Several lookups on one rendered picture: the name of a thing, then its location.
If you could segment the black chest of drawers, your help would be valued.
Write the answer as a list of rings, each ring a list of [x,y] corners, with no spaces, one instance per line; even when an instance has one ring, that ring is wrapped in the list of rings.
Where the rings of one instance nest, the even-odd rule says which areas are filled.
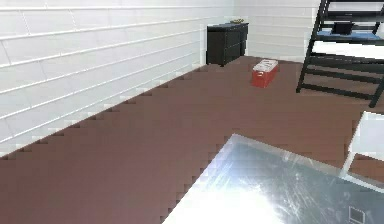
[[[207,27],[206,63],[221,67],[245,55],[247,23],[224,23]]]

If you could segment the red box with white lid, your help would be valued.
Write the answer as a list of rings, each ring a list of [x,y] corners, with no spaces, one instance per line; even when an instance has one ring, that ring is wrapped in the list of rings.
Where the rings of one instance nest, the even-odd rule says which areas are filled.
[[[252,68],[251,84],[256,87],[266,88],[274,79],[277,71],[277,60],[263,59]]]

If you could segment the shiny metal table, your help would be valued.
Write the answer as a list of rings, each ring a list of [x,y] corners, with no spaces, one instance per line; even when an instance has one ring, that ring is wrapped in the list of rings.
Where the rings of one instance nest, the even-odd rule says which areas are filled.
[[[234,134],[162,224],[384,224],[384,183]]]

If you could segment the black shelf rack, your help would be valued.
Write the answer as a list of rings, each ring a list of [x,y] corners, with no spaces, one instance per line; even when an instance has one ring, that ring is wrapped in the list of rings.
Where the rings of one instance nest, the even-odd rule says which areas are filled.
[[[381,8],[374,10],[330,10],[332,3],[381,3]],[[352,32],[371,32],[377,35],[380,25],[384,23],[384,0],[320,0],[296,92],[300,93],[302,89],[308,89],[369,100],[369,107],[374,108],[384,92],[384,59],[320,53],[314,51],[313,47],[319,41],[384,47],[384,40],[317,35],[319,31],[331,31],[335,22],[352,22],[354,24]],[[306,74],[377,84],[377,88],[373,94],[367,94],[308,84],[304,82]]]

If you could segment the black laptop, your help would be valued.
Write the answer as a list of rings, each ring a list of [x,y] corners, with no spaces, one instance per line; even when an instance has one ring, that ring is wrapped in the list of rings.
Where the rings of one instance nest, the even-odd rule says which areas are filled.
[[[354,24],[352,22],[335,22],[331,33],[337,35],[350,35]]]

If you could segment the blue mat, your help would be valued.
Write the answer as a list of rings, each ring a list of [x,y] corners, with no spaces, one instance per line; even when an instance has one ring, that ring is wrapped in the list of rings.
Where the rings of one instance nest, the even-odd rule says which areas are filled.
[[[380,36],[377,36],[371,32],[352,32],[349,35],[342,34],[333,34],[331,31],[319,31],[317,32],[318,36],[332,36],[332,37],[343,37],[343,38],[353,38],[353,39],[363,39],[363,40],[384,40]]]

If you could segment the white chair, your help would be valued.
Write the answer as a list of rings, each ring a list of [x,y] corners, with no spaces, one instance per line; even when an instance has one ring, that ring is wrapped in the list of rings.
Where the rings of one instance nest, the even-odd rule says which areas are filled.
[[[349,169],[357,154],[384,162],[384,114],[364,111],[348,146],[339,177],[384,194],[384,183],[352,174]]]

